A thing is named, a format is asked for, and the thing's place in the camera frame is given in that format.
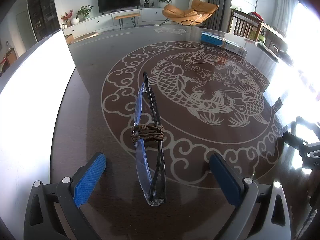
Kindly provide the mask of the glasses with brown cord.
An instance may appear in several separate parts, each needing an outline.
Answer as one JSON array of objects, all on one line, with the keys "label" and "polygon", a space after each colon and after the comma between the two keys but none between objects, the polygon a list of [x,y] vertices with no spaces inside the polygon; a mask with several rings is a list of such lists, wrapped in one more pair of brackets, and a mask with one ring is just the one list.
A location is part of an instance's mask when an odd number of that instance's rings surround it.
[{"label": "glasses with brown cord", "polygon": [[[143,83],[138,91],[135,103],[134,123],[131,128],[131,139],[135,146],[136,172],[146,202],[150,206],[160,206],[166,202],[166,172],[163,152],[164,127],[157,106],[156,97],[150,87],[151,80],[143,73]],[[147,95],[152,117],[151,124],[141,124],[143,94]],[[156,167],[150,172],[146,148],[157,147]]]}]

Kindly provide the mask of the blue white nail cream box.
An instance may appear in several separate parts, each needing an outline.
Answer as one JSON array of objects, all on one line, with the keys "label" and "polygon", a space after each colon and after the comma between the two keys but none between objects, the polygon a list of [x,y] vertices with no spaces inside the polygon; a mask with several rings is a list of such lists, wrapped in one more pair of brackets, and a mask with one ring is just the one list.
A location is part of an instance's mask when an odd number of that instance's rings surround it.
[{"label": "blue white nail cream box", "polygon": [[244,47],[238,45],[235,42],[227,40],[224,37],[220,37],[209,32],[202,32],[201,42],[218,46],[241,57],[246,57],[247,55],[247,50]]}]

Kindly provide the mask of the cardboard box on floor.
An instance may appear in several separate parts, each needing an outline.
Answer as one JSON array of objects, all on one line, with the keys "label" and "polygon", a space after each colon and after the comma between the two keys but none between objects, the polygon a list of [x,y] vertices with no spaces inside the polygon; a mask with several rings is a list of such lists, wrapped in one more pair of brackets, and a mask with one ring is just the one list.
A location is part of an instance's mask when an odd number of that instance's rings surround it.
[{"label": "cardboard box on floor", "polygon": [[68,45],[72,44],[72,42],[74,41],[74,37],[72,34],[65,35],[65,39]]}]

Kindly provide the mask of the dark wooden dining chair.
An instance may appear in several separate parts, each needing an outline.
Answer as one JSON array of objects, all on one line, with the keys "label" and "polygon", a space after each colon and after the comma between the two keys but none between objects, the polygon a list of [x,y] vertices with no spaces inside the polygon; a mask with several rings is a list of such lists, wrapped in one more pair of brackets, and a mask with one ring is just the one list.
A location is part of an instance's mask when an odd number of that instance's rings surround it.
[{"label": "dark wooden dining chair", "polygon": [[228,32],[257,42],[262,29],[263,21],[256,16],[232,9]]}]

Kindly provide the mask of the white tv cabinet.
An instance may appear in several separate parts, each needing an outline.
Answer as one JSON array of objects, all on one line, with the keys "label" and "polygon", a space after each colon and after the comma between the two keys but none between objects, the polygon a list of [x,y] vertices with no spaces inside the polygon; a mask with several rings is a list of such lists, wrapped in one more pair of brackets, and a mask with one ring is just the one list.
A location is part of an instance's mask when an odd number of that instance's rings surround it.
[{"label": "white tv cabinet", "polygon": [[[72,34],[76,38],[91,32],[102,33],[109,30],[119,30],[119,21],[116,21],[114,18],[119,15],[132,13],[140,13],[140,17],[136,18],[137,27],[161,24],[166,20],[166,17],[162,14],[162,10],[162,8],[140,8],[103,14],[63,29],[63,33],[65,35]],[[129,18],[124,20],[123,28],[133,28]]]}]

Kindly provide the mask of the red flowers in vase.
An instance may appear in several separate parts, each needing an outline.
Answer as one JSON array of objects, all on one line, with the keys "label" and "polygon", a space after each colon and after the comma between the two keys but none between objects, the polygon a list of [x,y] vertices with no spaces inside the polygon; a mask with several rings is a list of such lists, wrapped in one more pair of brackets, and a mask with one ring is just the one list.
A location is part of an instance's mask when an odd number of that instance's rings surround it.
[{"label": "red flowers in vase", "polygon": [[63,21],[63,25],[66,25],[67,27],[71,26],[71,19],[73,16],[73,9],[69,10],[68,12],[65,12],[60,18]]}]

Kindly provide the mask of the orange rocking lounge chair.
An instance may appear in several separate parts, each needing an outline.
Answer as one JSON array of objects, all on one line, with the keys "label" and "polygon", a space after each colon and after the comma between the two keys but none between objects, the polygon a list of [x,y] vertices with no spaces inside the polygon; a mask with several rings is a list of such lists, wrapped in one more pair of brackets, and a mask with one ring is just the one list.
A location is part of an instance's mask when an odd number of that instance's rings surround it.
[{"label": "orange rocking lounge chair", "polygon": [[172,4],[167,4],[163,8],[162,14],[171,22],[179,25],[193,26],[202,24],[216,13],[218,8],[219,6],[216,4],[193,0],[191,8],[187,10],[182,10]]}]

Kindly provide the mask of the wooden bench with metal legs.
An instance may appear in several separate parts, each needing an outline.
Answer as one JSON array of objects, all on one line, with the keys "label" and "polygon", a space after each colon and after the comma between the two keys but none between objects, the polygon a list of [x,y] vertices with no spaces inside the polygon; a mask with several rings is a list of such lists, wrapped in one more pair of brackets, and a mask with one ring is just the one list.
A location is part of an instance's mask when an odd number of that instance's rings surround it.
[{"label": "wooden bench with metal legs", "polygon": [[140,13],[132,13],[132,14],[126,14],[126,15],[119,15],[116,16],[114,19],[116,21],[119,21],[119,29],[123,29],[123,24],[125,19],[130,19],[132,22],[133,27],[135,28],[137,26],[136,18],[140,17]]}]

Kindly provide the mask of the green potted plant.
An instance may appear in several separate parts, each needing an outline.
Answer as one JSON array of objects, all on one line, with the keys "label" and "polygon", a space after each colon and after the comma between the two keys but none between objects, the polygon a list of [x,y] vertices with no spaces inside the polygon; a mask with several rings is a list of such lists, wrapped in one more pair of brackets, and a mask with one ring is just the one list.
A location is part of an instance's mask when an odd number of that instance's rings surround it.
[{"label": "green potted plant", "polygon": [[78,18],[82,18],[83,20],[86,20],[90,18],[90,13],[92,9],[93,9],[93,6],[91,5],[83,5],[76,13],[76,16]]}]

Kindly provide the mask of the dark glass display cabinet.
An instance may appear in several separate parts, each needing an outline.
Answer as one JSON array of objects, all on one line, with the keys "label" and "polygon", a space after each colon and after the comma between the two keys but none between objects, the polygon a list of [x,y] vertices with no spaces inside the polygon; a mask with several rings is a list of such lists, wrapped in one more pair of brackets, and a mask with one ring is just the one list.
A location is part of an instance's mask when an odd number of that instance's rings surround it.
[{"label": "dark glass display cabinet", "polygon": [[54,0],[27,0],[37,42],[60,29]]}]

